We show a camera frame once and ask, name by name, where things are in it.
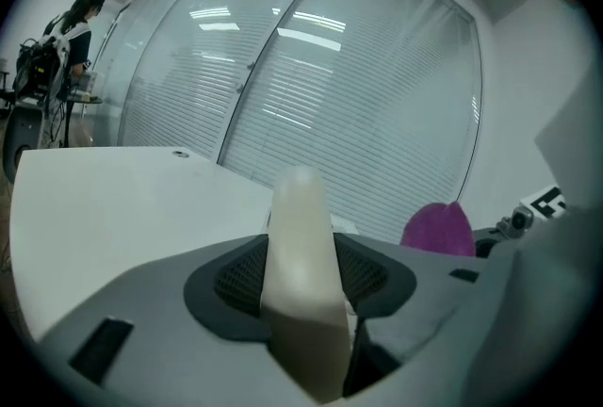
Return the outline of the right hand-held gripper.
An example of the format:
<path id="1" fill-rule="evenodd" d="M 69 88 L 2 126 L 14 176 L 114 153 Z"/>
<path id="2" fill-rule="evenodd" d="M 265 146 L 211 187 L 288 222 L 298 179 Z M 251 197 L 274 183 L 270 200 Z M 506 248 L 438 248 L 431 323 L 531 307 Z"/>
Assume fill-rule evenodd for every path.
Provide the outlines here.
<path id="1" fill-rule="evenodd" d="M 498 243 L 518 239 L 534 225 L 556 219 L 565 210 L 565 198 L 557 185 L 532 193 L 521 199 L 512 213 L 495 226 L 473 232 L 476 256 L 488 257 Z"/>

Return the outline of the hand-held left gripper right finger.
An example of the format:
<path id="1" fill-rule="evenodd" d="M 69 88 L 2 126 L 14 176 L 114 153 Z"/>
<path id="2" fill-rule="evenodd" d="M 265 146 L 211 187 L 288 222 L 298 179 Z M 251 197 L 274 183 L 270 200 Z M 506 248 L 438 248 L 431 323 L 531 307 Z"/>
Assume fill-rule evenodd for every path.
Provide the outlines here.
<path id="1" fill-rule="evenodd" d="M 347 399 L 490 399 L 487 339 L 509 282 L 509 252 L 463 257 L 337 233 L 357 316 Z"/>

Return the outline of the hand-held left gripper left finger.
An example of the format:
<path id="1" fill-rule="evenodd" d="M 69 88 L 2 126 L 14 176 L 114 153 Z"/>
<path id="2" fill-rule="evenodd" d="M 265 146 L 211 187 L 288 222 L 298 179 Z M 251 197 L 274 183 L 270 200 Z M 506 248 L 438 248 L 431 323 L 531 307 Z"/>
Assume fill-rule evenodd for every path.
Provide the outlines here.
<path id="1" fill-rule="evenodd" d="M 151 261 L 82 301 L 42 338 L 79 407 L 309 407 L 269 353 L 264 235 Z"/>

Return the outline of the purple cloth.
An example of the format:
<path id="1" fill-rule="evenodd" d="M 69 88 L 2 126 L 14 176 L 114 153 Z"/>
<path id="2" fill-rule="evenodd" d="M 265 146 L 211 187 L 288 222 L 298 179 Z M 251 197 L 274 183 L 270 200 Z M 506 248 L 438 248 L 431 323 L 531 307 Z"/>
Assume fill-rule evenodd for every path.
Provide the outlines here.
<path id="1" fill-rule="evenodd" d="M 447 255 L 476 255 L 469 220 L 457 202 L 429 203 L 420 208 L 407 221 L 400 245 Z"/>

